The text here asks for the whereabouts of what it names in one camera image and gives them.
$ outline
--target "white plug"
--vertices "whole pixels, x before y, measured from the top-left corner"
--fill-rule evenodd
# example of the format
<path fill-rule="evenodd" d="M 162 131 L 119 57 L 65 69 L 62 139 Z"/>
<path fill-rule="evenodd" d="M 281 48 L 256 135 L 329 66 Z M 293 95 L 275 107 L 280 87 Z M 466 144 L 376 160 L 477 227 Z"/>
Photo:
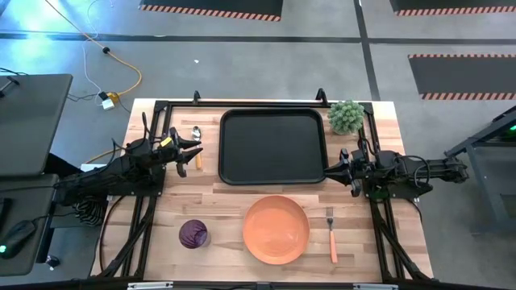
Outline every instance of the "white plug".
<path fill-rule="evenodd" d="M 111 99 L 108 98 L 102 101 L 102 107 L 104 108 L 104 110 L 111 110 L 114 108 L 114 103 L 113 101 L 111 101 Z"/>

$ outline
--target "orange-handled fork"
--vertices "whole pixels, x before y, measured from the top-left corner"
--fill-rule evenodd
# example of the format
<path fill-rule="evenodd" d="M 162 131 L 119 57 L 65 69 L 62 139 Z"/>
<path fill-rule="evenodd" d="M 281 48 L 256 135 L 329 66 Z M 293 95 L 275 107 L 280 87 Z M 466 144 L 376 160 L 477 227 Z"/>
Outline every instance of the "orange-handled fork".
<path fill-rule="evenodd" d="M 333 234 L 333 207 L 326 207 L 326 221 L 328 222 L 328 226 L 330 227 L 330 253 L 331 253 L 331 262 L 337 263 L 339 260 L 337 259 L 337 246 L 335 245 L 335 235 Z"/>

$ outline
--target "butcher block tabletop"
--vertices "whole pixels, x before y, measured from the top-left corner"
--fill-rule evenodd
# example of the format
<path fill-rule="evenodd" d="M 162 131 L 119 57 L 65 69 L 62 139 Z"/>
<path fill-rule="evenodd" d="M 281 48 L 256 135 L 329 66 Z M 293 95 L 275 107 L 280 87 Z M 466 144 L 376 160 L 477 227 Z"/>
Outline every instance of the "butcher block tabletop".
<path fill-rule="evenodd" d="M 124 143 L 144 135 L 141 114 L 150 124 L 156 99 L 136 99 Z M 382 150 L 405 154 L 394 104 L 372 102 Z M 193 126 L 202 130 L 202 169 L 192 160 L 180 178 L 169 164 L 164 191 L 158 199 L 148 250 L 146 280 L 269 281 L 269 282 L 381 282 L 371 210 L 363 195 L 352 197 L 351 187 L 326 179 L 318 184 L 231 186 L 218 177 L 219 123 L 228 108 L 175 107 L 171 126 L 183 139 L 191 139 Z M 357 149 L 358 135 L 331 132 L 328 109 L 317 109 L 324 123 L 330 165 L 339 161 L 341 148 Z M 284 195 L 296 201 L 310 222 L 305 252 L 292 263 L 273 266 L 254 258 L 243 243 L 243 218 L 249 207 L 268 195 Z M 134 197 L 126 197 L 112 213 L 103 241 L 108 264 L 127 241 Z M 418 212 L 405 200 L 392 200 L 397 235 L 408 255 L 423 273 L 432 276 L 427 246 Z M 331 263 L 326 207 L 334 207 L 334 232 L 339 262 Z M 190 219 L 203 221 L 211 235 L 210 245 L 195 250 L 183 247 L 179 229 Z M 392 252 L 386 242 L 389 269 L 394 273 Z M 131 272 L 139 257 L 135 247 Z M 98 253 L 92 275 L 99 273 Z"/>

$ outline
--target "concrete floor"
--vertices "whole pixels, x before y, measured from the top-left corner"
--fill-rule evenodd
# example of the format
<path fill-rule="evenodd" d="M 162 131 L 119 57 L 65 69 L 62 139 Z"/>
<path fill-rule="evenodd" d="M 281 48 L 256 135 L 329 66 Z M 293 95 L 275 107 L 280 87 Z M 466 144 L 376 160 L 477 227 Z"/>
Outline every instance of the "concrete floor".
<path fill-rule="evenodd" d="M 279 23 L 220 19 L 137 10 L 138 0 L 95 2 L 90 18 L 102 34 L 194 36 L 360 37 L 353 0 L 285 0 Z M 86 31 L 90 0 L 58 6 Z M 416 39 L 515 39 L 516 14 L 395 17 L 388 0 L 361 1 L 369 37 Z M 0 16 L 0 33 L 75 33 L 43 1 L 11 1 Z M 45 34 L 0 39 L 0 66 L 25 73 L 71 73 L 71 93 L 95 93 L 85 79 L 81 41 L 55 41 Z M 194 90 L 213 98 L 312 99 L 323 87 L 330 99 L 371 100 L 361 44 L 224 41 L 105 42 L 141 69 L 144 81 L 124 96 L 191 97 Z M 125 89 L 135 74 L 88 48 L 90 76 L 105 90 Z M 514 53 L 516 46 L 372 45 L 372 62 L 382 101 L 394 101 L 407 154 L 442 158 L 443 151 L 474 134 L 514 101 L 422 101 L 406 56 L 410 53 Z M 103 111 L 91 101 L 67 101 L 52 152 L 79 165 L 119 143 L 128 113 Z M 479 188 L 434 181 L 422 197 L 423 226 L 435 277 L 442 281 L 515 288 L 516 235 L 473 236 L 485 222 Z M 51 252 L 63 262 L 55 271 L 36 265 L 30 275 L 0 278 L 0 284 L 85 278 L 93 262 L 98 229 L 59 230 Z"/>

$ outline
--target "black floor mat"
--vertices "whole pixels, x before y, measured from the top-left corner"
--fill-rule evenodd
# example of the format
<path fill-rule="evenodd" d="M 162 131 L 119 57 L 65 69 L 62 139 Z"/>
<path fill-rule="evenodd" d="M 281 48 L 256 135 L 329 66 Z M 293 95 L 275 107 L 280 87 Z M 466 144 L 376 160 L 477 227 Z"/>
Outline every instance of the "black floor mat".
<path fill-rule="evenodd" d="M 280 21 L 283 0 L 141 0 L 145 11 Z"/>
<path fill-rule="evenodd" d="M 390 0 L 398 16 L 515 12 L 516 0 Z"/>
<path fill-rule="evenodd" d="M 423 100 L 515 98 L 515 54 L 417 54 L 409 60 Z"/>

